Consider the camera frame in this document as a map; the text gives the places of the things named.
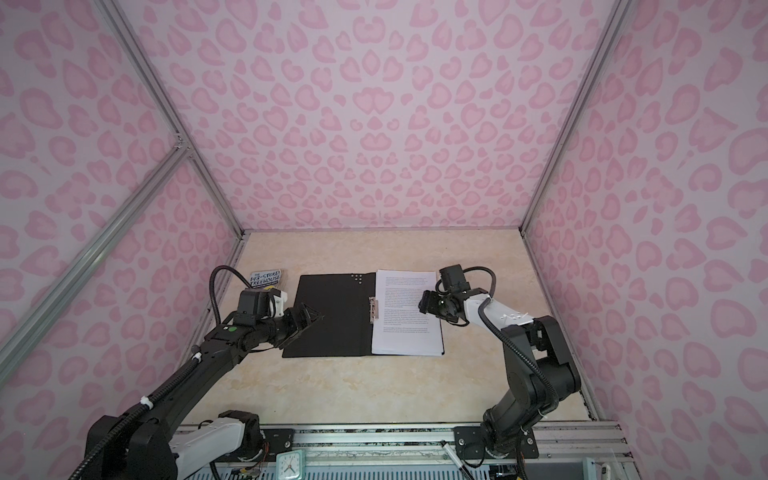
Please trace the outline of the white printed sheet back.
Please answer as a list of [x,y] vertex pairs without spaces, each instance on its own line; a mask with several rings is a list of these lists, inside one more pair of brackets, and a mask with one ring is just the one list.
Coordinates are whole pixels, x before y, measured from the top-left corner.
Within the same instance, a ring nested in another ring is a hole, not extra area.
[[376,272],[373,355],[437,357],[445,353],[440,320],[418,307],[423,293],[436,281],[435,272]]

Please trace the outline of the black file folder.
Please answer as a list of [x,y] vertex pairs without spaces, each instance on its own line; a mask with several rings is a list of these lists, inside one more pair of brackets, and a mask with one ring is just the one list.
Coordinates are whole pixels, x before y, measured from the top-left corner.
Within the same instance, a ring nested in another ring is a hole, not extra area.
[[284,358],[373,356],[377,317],[376,272],[303,275],[295,304],[305,303],[324,318],[285,347]]

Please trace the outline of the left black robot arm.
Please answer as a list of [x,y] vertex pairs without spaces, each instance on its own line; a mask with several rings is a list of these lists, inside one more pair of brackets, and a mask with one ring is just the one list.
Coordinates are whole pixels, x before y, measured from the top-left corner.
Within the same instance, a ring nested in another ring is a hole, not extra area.
[[316,309],[285,305],[282,292],[247,286],[198,350],[149,395],[119,416],[105,415],[87,434],[72,479],[175,479],[181,456],[172,451],[177,428],[205,394],[262,344],[282,350],[323,319]]

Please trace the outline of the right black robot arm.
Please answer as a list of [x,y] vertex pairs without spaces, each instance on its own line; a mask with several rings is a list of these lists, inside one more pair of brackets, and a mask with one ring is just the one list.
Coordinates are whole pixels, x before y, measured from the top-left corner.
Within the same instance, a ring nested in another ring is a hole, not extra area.
[[497,277],[488,267],[460,265],[439,271],[419,311],[456,326],[486,328],[503,346],[508,390],[480,424],[484,449],[519,453],[539,421],[581,390],[581,377],[558,321],[521,313],[494,298]]

